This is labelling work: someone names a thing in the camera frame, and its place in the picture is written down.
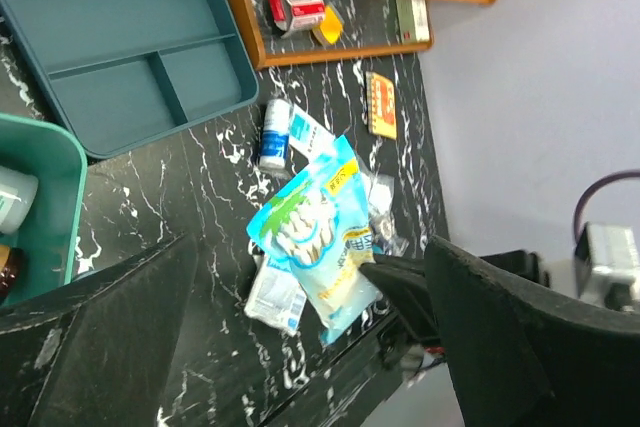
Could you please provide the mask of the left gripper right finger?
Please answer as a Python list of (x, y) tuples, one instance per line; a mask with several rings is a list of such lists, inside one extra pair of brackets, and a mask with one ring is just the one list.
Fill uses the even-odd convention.
[(584, 303), (441, 237), (361, 267), (409, 336), (443, 349), (468, 426), (635, 426), (639, 318)]

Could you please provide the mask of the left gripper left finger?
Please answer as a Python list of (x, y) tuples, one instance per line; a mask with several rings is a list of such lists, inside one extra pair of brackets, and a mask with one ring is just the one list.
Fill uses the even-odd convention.
[(181, 235), (2, 308), (2, 425), (154, 425), (197, 262)]

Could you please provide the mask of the brown medicine bottle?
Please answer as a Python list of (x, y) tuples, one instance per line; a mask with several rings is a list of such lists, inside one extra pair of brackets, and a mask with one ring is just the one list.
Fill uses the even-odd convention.
[(0, 299), (4, 302), (26, 263), (26, 255), (20, 248), (0, 246)]

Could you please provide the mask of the white green cap bottle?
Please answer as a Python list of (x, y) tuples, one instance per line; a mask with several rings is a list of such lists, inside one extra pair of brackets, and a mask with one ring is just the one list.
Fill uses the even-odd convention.
[(29, 174), (1, 167), (1, 233), (14, 234), (23, 224), (34, 202), (38, 179)]

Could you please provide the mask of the white blue gauze packet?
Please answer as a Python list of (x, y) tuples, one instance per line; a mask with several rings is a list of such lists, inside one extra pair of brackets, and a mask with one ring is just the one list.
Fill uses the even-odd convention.
[(244, 306), (247, 317), (294, 336), (307, 297), (288, 267), (264, 254), (255, 256), (257, 272)]

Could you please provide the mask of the blue cotton swab bag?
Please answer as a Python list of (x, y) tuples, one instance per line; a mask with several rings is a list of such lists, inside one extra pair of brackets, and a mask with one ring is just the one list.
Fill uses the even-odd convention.
[(358, 157), (344, 136), (276, 193), (247, 234), (282, 262), (334, 343), (380, 293), (360, 267), (374, 261), (368, 199)]

